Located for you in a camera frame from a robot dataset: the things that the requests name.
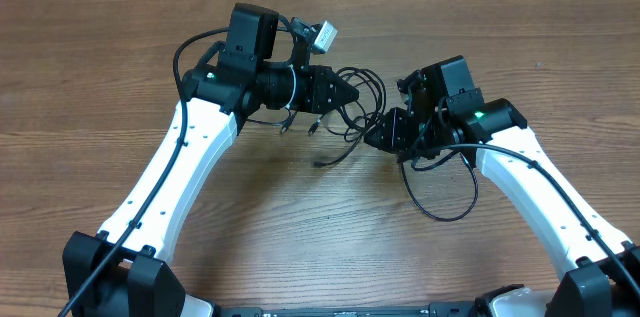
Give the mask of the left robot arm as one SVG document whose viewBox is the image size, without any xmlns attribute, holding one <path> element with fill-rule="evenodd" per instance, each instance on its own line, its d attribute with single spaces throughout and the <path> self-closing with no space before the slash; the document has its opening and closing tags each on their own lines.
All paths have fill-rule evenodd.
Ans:
<svg viewBox="0 0 640 317">
<path fill-rule="evenodd" d="M 179 99 L 170 127 L 125 201 L 93 235 L 77 232 L 63 251 L 71 316 L 212 317 L 212 302 L 188 294 L 171 269 L 178 238 L 209 173 L 261 108 L 323 115 L 358 90 L 314 54 L 336 37 L 309 24 L 239 3 L 211 46 L 176 71 Z"/>
</svg>

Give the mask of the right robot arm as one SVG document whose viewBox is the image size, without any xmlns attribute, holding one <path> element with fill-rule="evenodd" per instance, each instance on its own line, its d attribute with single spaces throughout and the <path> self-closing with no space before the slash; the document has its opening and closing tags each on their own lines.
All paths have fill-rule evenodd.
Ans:
<svg viewBox="0 0 640 317">
<path fill-rule="evenodd" d="M 559 279 L 550 292 L 514 284 L 472 302 L 432 303 L 430 315 L 638 315 L 638 245 L 562 175 L 511 102 L 485 101 L 461 56 L 418 69 L 397 87 L 404 107 L 390 110 L 365 142 L 400 163 L 460 155 L 514 205 Z"/>
</svg>

